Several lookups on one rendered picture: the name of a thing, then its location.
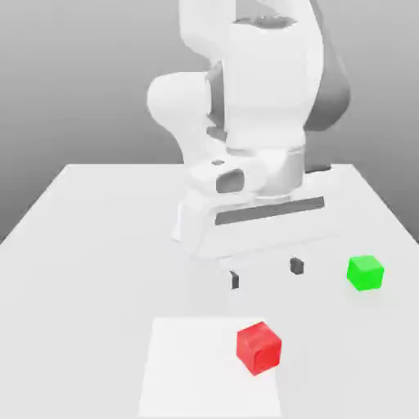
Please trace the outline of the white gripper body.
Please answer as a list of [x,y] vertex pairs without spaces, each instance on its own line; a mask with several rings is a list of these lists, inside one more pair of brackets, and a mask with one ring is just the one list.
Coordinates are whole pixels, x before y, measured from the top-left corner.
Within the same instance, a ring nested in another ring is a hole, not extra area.
[[206,196],[190,191],[179,204],[172,238],[190,256],[221,259],[295,245],[339,231],[336,203],[323,196],[275,203],[247,196]]

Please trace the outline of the small red cube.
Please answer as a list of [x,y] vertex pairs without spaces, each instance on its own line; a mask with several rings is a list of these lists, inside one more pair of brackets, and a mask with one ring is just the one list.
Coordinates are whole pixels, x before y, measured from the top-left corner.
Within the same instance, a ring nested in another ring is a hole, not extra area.
[[282,340],[265,322],[237,332],[236,355],[253,376],[278,366],[281,354]]

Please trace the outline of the small green cube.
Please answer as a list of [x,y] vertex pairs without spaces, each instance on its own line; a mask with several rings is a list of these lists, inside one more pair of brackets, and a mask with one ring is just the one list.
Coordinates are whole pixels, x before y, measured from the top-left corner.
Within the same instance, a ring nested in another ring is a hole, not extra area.
[[358,291],[376,290],[381,287],[384,271],[373,255],[353,256],[349,258],[347,279]]

